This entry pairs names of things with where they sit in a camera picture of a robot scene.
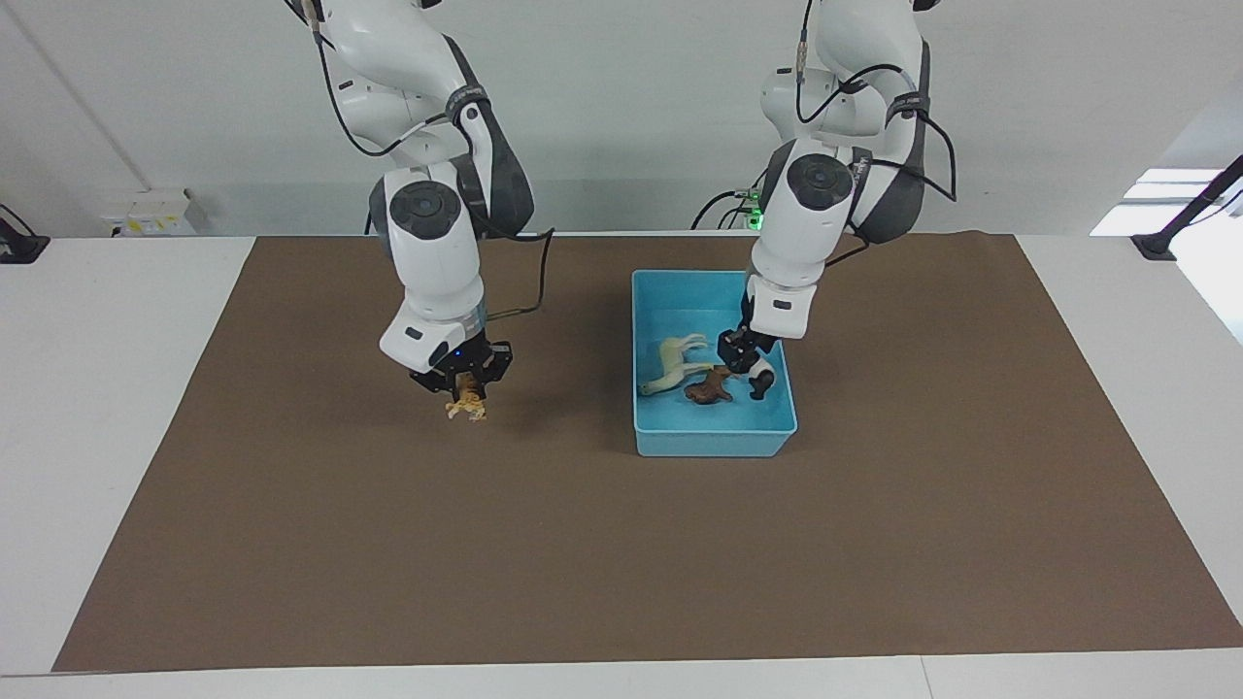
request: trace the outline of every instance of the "brown table surface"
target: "brown table surface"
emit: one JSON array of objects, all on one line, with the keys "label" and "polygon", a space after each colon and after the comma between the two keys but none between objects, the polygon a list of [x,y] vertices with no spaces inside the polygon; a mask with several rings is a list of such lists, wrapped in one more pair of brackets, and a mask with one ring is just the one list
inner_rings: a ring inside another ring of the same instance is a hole
[{"label": "brown table surface", "polygon": [[[630,272],[750,245],[558,241],[469,424],[375,348],[374,241],[257,241],[55,669],[1243,646],[1008,236],[834,267],[778,458],[636,456]],[[528,302],[538,246],[484,251]]]}]

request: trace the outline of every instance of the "blue plastic bin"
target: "blue plastic bin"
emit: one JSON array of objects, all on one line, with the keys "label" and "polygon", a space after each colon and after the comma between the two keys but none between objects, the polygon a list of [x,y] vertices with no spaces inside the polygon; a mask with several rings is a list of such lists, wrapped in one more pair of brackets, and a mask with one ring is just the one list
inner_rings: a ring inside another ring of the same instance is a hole
[{"label": "blue plastic bin", "polygon": [[658,396],[639,396],[639,384],[659,378],[660,343],[691,333],[707,336],[709,347],[692,350],[689,362],[721,363],[716,338],[738,326],[746,275],[743,272],[639,270],[633,279],[634,318],[634,432],[644,456],[776,456],[798,432],[794,397],[781,343],[768,356],[777,384],[762,400],[751,399],[746,378],[731,378],[726,389],[732,403],[696,405],[685,386]]}]

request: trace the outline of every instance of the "white robotic arm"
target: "white robotic arm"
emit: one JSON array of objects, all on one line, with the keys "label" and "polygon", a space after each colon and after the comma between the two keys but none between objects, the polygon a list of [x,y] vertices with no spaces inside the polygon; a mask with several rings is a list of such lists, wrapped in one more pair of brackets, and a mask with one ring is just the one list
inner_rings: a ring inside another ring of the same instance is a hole
[{"label": "white robotic arm", "polygon": [[[938,1],[822,0],[815,50],[829,70],[804,70],[800,46],[799,66],[778,70],[764,85],[764,114],[786,143],[773,153],[759,198],[763,224],[742,322],[717,345],[735,373],[750,374],[752,398],[762,399],[774,381],[762,353],[781,338],[805,336],[844,229],[883,244],[909,233],[919,218],[929,49],[914,12]],[[803,103],[823,106],[808,116]],[[884,136],[875,154],[825,143],[830,136],[878,133]]]},{"label": "white robotic arm", "polygon": [[[328,85],[343,126],[384,148],[368,154],[392,154],[400,167],[369,201],[405,286],[380,350],[429,391],[460,399],[459,379],[471,377],[484,398],[513,356],[486,337],[477,240],[515,238],[531,219],[526,174],[466,56],[426,22],[439,0],[301,1],[321,49],[332,46],[358,75]],[[438,118],[461,133],[466,153],[450,157],[419,132]]]}]

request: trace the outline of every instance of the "white table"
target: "white table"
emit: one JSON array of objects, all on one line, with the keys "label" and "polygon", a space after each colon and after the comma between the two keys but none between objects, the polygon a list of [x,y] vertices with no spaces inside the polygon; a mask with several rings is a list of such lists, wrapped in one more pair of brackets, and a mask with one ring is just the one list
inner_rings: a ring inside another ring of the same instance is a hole
[{"label": "white table", "polygon": [[[1243,695],[1243,649],[1168,653],[47,673],[168,429],[250,239],[60,240],[0,267],[0,698]],[[1236,616],[1243,347],[1130,241],[1021,244]]]}]

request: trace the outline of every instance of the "black circular joint cap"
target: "black circular joint cap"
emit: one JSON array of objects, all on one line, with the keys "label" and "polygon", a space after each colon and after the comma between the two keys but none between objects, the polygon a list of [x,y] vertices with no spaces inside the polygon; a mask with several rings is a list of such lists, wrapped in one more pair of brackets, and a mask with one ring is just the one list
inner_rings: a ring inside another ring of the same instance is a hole
[{"label": "black circular joint cap", "polygon": [[814,211],[827,211],[845,201],[854,189],[850,169],[824,154],[794,160],[786,180],[798,203]]},{"label": "black circular joint cap", "polygon": [[408,184],[389,203],[393,223],[419,240],[449,235],[460,213],[457,193],[439,182]]}]

